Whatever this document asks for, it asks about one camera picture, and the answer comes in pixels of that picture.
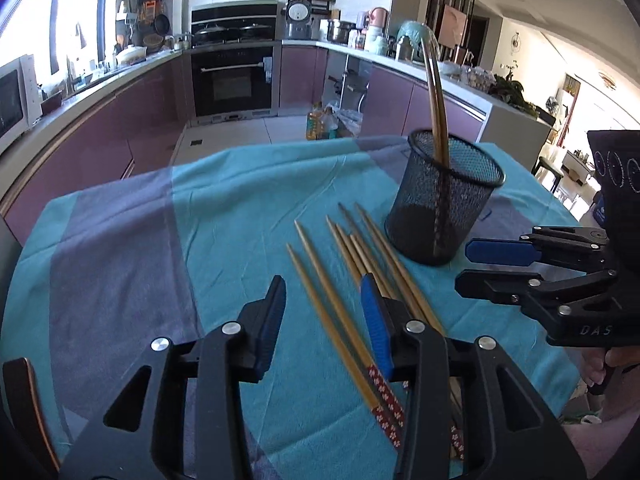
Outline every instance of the white floor tile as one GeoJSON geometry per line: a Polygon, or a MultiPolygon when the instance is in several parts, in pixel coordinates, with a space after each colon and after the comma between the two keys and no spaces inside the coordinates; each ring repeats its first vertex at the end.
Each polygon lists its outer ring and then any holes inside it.
{"type": "Polygon", "coordinates": [[[305,140],[306,116],[269,117],[264,123],[272,143],[305,140]]]}
{"type": "Polygon", "coordinates": [[[187,164],[235,146],[269,143],[269,134],[262,119],[188,128],[174,164],[187,164]]]}

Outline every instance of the oven door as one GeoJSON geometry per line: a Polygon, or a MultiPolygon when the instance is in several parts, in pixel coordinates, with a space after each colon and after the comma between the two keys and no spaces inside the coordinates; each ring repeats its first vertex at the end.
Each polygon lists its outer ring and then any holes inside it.
{"type": "Polygon", "coordinates": [[[196,116],[271,108],[273,47],[192,54],[196,116]]]}

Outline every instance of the person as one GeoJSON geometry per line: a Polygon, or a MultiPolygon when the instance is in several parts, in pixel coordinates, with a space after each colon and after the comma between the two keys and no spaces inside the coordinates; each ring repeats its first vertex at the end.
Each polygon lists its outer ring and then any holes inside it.
{"type": "Polygon", "coordinates": [[[640,415],[640,346],[580,349],[578,370],[587,386],[601,384],[604,365],[615,368],[604,394],[600,424],[564,427],[574,444],[588,478],[594,477],[613,457],[640,415]]]}

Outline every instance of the oven handle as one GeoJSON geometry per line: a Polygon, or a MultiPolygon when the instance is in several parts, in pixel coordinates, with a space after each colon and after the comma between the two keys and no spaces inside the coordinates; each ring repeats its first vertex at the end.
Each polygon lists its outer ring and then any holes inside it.
{"type": "Polygon", "coordinates": [[[220,70],[232,70],[234,68],[254,68],[254,67],[264,67],[264,63],[260,62],[260,63],[252,63],[252,64],[248,64],[248,65],[231,65],[231,66],[217,66],[215,68],[201,68],[200,72],[201,73],[206,73],[206,72],[219,72],[220,70]]]}

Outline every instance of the wire mesh container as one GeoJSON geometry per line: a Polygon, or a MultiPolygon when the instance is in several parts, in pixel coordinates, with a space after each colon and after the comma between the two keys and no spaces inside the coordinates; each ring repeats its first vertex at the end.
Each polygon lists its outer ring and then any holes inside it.
{"type": "Polygon", "coordinates": [[[411,155],[386,236],[404,256],[432,266],[450,262],[504,173],[483,150],[449,136],[449,168],[434,160],[431,130],[409,136],[411,155]]]}

